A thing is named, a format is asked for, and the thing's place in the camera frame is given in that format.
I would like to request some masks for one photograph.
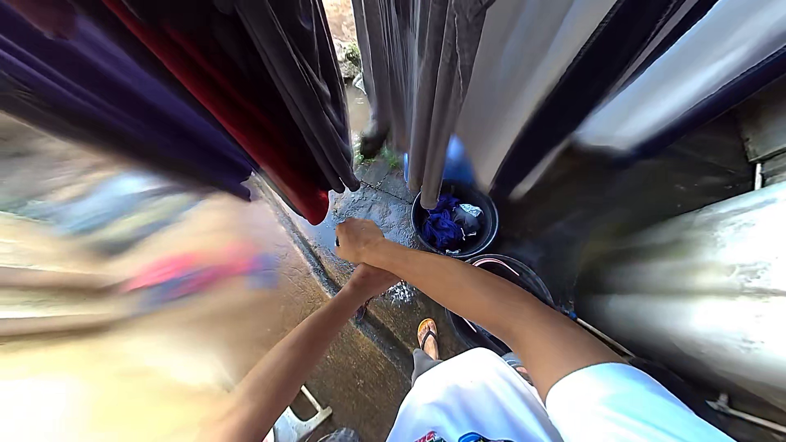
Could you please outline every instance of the laundry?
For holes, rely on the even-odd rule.
[[[464,235],[470,235],[480,230],[480,219],[478,216],[483,213],[479,207],[472,204],[459,204],[453,210],[453,222],[456,223]]]
[[[428,218],[423,223],[423,235],[437,249],[459,253],[466,237],[480,230],[477,217],[481,213],[483,211],[480,208],[460,204],[452,194],[443,193],[439,195],[436,208],[428,210]]]

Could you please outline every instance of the fabric fold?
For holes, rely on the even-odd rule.
[[[215,116],[304,217],[319,224],[327,214],[327,192],[313,177],[301,173],[296,158],[292,158],[296,152],[266,115],[224,75],[226,67],[213,65],[185,32],[142,23],[119,0],[103,1]]]

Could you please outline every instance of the moss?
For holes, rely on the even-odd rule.
[[[344,57],[347,61],[360,68],[360,48],[358,48],[356,42],[351,42],[347,45],[347,51],[344,53]]]

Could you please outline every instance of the hanging clothes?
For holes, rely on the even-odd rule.
[[[359,189],[343,80],[321,1],[236,0],[234,8],[332,188]]]
[[[617,155],[661,149],[785,72],[786,3],[719,0],[596,109],[575,140]]]
[[[252,168],[236,145],[62,3],[26,3],[24,17],[0,5],[4,109],[248,198]]]
[[[494,0],[354,0],[365,90],[376,133],[391,132],[409,154],[407,183],[434,208],[448,141],[475,64],[486,9]]]
[[[217,63],[223,55],[218,51],[205,54],[197,39],[207,35],[191,36],[174,25],[142,22],[119,0],[104,0],[104,4],[216,117],[310,223],[318,224],[325,218],[327,191],[313,175],[303,172],[309,157],[289,144],[266,114],[236,87],[239,76],[225,74],[233,71],[231,61]]]
[[[675,6],[674,0],[618,0],[613,5],[543,101],[530,103],[534,111],[494,176],[497,196],[521,197],[534,185],[532,175],[541,174],[556,158],[554,153],[567,146],[573,131],[603,101]]]

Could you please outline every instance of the leg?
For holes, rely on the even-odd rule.
[[[412,370],[413,385],[420,375],[442,362],[439,360],[436,332],[437,325],[433,319],[424,319],[417,327],[417,341],[421,343],[421,347],[412,352],[412,359],[415,362],[415,368]]]

